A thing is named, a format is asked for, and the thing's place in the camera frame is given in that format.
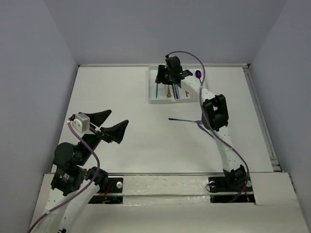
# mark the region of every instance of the gray wall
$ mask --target gray wall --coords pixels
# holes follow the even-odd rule
[[[286,1],[45,2],[79,64],[128,64],[163,63],[172,50],[191,51],[205,63],[250,63]]]
[[[0,232],[25,233],[76,63],[42,0],[0,1]]]
[[[251,72],[281,167],[311,230],[311,1],[289,0]]]

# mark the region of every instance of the wall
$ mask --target wall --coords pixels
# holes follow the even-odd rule
[[[76,63],[42,0],[0,1],[0,232],[27,232]]]
[[[251,72],[284,171],[311,230],[311,1],[288,0]]]
[[[45,0],[79,64],[250,63],[285,0]],[[181,56],[182,62],[195,62]]]

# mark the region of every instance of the metal edge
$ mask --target metal edge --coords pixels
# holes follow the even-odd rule
[[[159,64],[81,64],[79,67],[148,67],[148,66],[158,66]],[[193,66],[198,64],[187,64],[182,63],[183,66]],[[205,63],[205,67],[248,67],[246,63],[241,64],[219,64],[219,63]]]
[[[277,160],[277,156],[276,156],[276,151],[274,149],[270,134],[269,134],[269,130],[268,130],[268,126],[266,123],[266,120],[264,118],[264,114],[262,112],[261,106],[260,106],[260,102],[258,99],[258,96],[256,94],[255,88],[254,88],[254,84],[252,82],[252,78],[251,78],[251,73],[250,70],[248,68],[243,68],[244,71],[244,75],[246,78],[246,82],[248,85],[248,89],[250,91],[252,100],[253,100],[253,104],[257,113],[257,117],[259,118],[259,124],[260,124],[260,128],[263,134],[263,138],[265,141],[265,144],[267,146],[268,152],[270,154],[270,160],[271,160],[271,164],[274,168],[274,171],[281,171],[281,168],[279,166],[278,160]]]

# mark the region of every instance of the white tray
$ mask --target white tray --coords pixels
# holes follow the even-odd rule
[[[170,85],[171,97],[167,97],[168,85],[159,84],[156,98],[156,75],[158,66],[149,66],[148,70],[148,101],[152,104],[161,103],[189,103],[197,102],[198,99],[193,98],[190,94],[186,94],[184,90],[175,85],[178,98],[174,97],[173,87]],[[202,71],[200,65],[183,66],[183,70],[188,69],[193,75],[197,70]]]

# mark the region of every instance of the purple cable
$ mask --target purple cable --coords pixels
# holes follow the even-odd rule
[[[92,150],[92,148],[75,132],[75,130],[72,128],[71,126],[71,123],[68,122],[67,123],[70,131],[73,133],[73,135],[75,135],[76,138],[79,139],[80,142],[82,142],[82,144],[92,153],[92,155],[94,156],[94,158],[96,159],[96,162],[97,162],[97,168],[96,168],[96,172],[93,176],[93,178],[90,180],[90,182],[84,187],[82,188],[79,192],[77,192],[75,195],[73,195],[71,198],[68,198],[67,200],[65,200],[64,202],[60,203],[59,205],[51,208],[49,210],[49,212],[53,212],[54,210],[62,207],[63,205],[66,205],[68,202],[70,202],[71,200],[73,200],[74,198],[76,198],[78,195],[80,195],[83,191],[85,191],[91,184],[92,182],[95,180],[95,178],[97,177],[98,173],[99,173],[99,170],[100,170],[100,161],[99,161],[99,158],[98,156],[96,155],[96,153],[94,152],[94,150]],[[31,228],[27,231],[27,233],[30,233],[34,228],[35,226],[42,220],[44,219],[48,214],[47,213],[44,213],[40,218],[38,218],[38,220],[31,226]]]
[[[207,123],[207,126],[208,126],[208,129],[215,135],[215,137],[220,140],[222,143],[224,143],[226,146],[228,146],[229,148],[232,149],[233,152],[236,153],[236,155],[242,160],[242,162],[245,164],[245,167],[246,167],[246,181],[245,181],[245,184],[244,184],[244,187],[241,189],[241,191],[233,198],[233,200],[231,202],[234,202],[240,195],[241,193],[244,191],[244,189],[246,188],[246,184],[249,180],[249,168],[248,168],[248,165],[246,163],[246,161],[242,158],[242,156],[238,153],[238,151],[236,149],[234,149],[231,145],[229,145],[228,143],[226,143],[225,141],[223,141],[217,134],[216,132],[211,128],[210,126],[210,123],[209,123],[209,120],[208,120],[208,117],[206,116],[204,110],[203,110],[203,104],[202,104],[202,99],[201,99],[201,96],[202,96],[202,88],[203,88],[203,83],[205,81],[205,76],[206,76],[206,73],[205,73],[205,67],[203,65],[203,63],[201,62],[201,60],[195,56],[194,54],[190,53],[190,52],[187,52],[187,51],[174,51],[174,52],[170,52],[168,55],[171,55],[173,53],[186,53],[186,54],[189,54],[190,56],[194,57],[196,60],[198,60],[198,62],[201,64],[202,66],[202,69],[203,69],[203,79],[202,79],[202,83],[201,83],[201,87],[200,87],[200,95],[199,95],[199,102],[200,102],[200,107],[201,107],[201,110],[202,110],[202,115],[204,117],[204,120],[206,121]]]

